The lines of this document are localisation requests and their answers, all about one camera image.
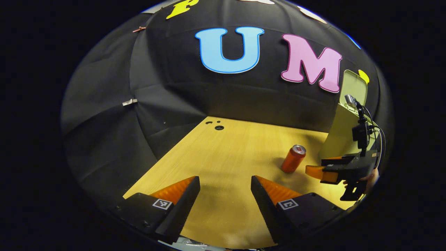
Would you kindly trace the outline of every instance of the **blue letter u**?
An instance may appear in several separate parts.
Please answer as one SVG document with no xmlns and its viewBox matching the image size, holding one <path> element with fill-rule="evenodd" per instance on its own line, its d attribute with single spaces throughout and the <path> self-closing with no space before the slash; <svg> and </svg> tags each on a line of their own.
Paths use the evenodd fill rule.
<svg viewBox="0 0 446 251">
<path fill-rule="evenodd" d="M 203 65 L 218 73 L 241 73 L 249 71 L 259 62 L 259 36 L 264 33 L 257 27 L 239 27 L 235 32 L 243 36 L 243 57 L 230 60 L 223 57 L 222 36 L 226 29 L 214 28 L 199 31 L 195 37 L 200 39 L 200 56 Z"/>
</svg>

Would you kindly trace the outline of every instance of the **wooden table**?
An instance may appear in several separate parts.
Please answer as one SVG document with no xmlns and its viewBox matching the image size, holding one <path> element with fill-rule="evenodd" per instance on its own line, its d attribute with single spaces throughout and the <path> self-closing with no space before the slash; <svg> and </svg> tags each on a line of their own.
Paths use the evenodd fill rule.
<svg viewBox="0 0 446 251">
<path fill-rule="evenodd" d="M 191 176 L 201 190 L 181 235 L 217 247 L 273 246 L 274 242 L 251 193 L 251 176 L 259 175 L 296 192 L 316 192 L 342 209 L 344 185 L 321 184 L 305 174 L 305 165 L 320 165 L 317 155 L 327 133 L 276 125 L 207 117 L 125 194 L 151 194 Z M 307 154 L 292 174 L 280 166 L 289 149 L 303 145 Z"/>
</svg>

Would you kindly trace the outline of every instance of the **pink letter m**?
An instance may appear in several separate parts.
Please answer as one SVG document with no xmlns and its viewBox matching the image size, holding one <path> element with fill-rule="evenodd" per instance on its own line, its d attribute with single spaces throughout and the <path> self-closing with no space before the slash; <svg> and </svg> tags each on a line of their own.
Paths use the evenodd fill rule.
<svg viewBox="0 0 446 251">
<path fill-rule="evenodd" d="M 339 52 L 325 48 L 317 58 L 308 42 L 299 36 L 283 34 L 282 38 L 289 44 L 288 69 L 282 72 L 282 78 L 290 82 L 302 82 L 301 63 L 310 84 L 314 84 L 325 70 L 324 78 L 319 86 L 329 92 L 339 92 L 339 65 L 342 59 Z"/>
</svg>

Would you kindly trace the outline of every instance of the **black fabric backdrop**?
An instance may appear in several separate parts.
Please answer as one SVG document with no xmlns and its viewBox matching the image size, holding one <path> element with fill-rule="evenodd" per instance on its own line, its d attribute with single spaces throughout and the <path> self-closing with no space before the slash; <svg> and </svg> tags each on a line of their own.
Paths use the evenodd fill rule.
<svg viewBox="0 0 446 251">
<path fill-rule="evenodd" d="M 328 132 L 339 93 L 310 85 L 306 78 L 302 83 L 281 78 L 289 54 L 281 38 L 284 33 L 306 38 L 316 55 L 325 47 L 338 51 L 343 56 L 340 86 L 346 69 L 368 74 L 366 106 L 392 144 L 393 122 L 388 119 L 393 112 L 384 77 L 364 50 L 329 23 L 308 18 L 286 1 L 199 2 L 166 20 L 172 9 L 171 5 L 155 14 L 141 13 L 113 30 L 87 54 L 68 84 L 61 118 L 68 163 L 99 206 L 121 200 L 206 116 Z M 139 26 L 147 29 L 132 33 Z M 240 26 L 265 30 L 258 64 L 239 74 L 206 69 L 195 33 L 226 28 L 224 56 L 238 59 L 243 47 L 235 28 Z M 122 106 L 131 98 L 138 103 Z M 377 107 L 385 111 L 381 116 L 376 116 Z"/>
<path fill-rule="evenodd" d="M 441 156 L 441 127 L 435 123 L 441 80 L 433 78 L 441 76 L 433 74 L 439 72 L 435 34 L 441 27 L 430 20 L 437 7 L 298 3 L 341 27 L 381 66 L 397 130 L 388 170 L 359 208 L 332 229 L 284 250 L 438 250 L 441 181 L 436 169 L 423 168 L 437 167 Z M 67 8 L 66 2 L 4 2 L 6 248 L 165 250 L 98 210 L 73 178 L 60 136 L 60 104 L 73 69 L 104 35 L 153 4 L 76 1 Z M 388 117 L 385 110 L 376 116 Z"/>
</svg>

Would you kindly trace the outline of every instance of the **screw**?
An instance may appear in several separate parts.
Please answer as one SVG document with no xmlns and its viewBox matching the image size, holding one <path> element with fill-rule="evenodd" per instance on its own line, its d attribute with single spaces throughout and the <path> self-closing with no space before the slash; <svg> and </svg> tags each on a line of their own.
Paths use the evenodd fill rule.
<svg viewBox="0 0 446 251">
<path fill-rule="evenodd" d="M 145 227 L 150 227 L 150 223 L 148 223 L 147 221 L 143 221 L 142 225 L 144 225 Z"/>
</svg>

